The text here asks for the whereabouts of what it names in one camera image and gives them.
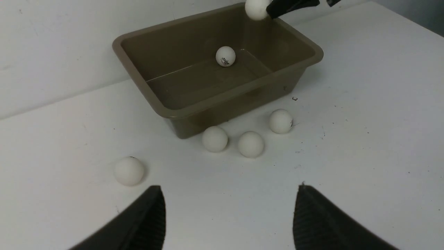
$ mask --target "ping pong ball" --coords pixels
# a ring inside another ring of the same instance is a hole
[[[269,126],[275,133],[288,133],[293,127],[293,117],[285,109],[274,110],[270,115]]]
[[[260,21],[268,16],[267,7],[270,2],[270,0],[246,0],[245,12],[250,19]]]
[[[125,186],[138,184],[145,173],[143,164],[134,157],[125,157],[114,167],[114,177],[118,183]]]
[[[247,158],[258,157],[264,151],[264,147],[264,139],[254,131],[245,132],[239,138],[238,150]]]
[[[203,132],[202,144],[210,152],[221,152],[226,147],[227,142],[228,136],[225,130],[217,126],[209,127]]]
[[[223,46],[216,52],[216,61],[222,67],[231,66],[236,60],[236,53],[231,47]]]

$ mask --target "white wall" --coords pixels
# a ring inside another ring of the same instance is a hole
[[[374,0],[392,11],[444,36],[444,0]]]
[[[0,119],[127,79],[111,49],[119,35],[242,1],[0,0]],[[363,1],[284,18],[294,24]]]

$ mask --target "tray bottom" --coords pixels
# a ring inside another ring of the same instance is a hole
[[[236,51],[236,61],[221,67],[215,58],[157,77],[147,84],[168,109],[183,109],[272,73],[247,50]]]

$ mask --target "plastic tray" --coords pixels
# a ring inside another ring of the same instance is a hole
[[[230,67],[216,62],[222,46],[236,52]],[[290,93],[324,55],[280,19],[250,20],[244,3],[122,35],[113,49],[179,138]]]

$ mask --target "table surface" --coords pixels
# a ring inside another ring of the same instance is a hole
[[[177,139],[131,81],[2,120],[0,249],[67,249],[161,185],[164,249],[290,250],[303,181],[399,248],[444,249],[444,38],[375,3],[296,29],[323,61],[222,124],[223,153]],[[267,128],[278,108],[290,134]],[[237,152],[247,130],[266,141],[260,158]],[[114,180],[125,156],[148,167],[136,187]]]

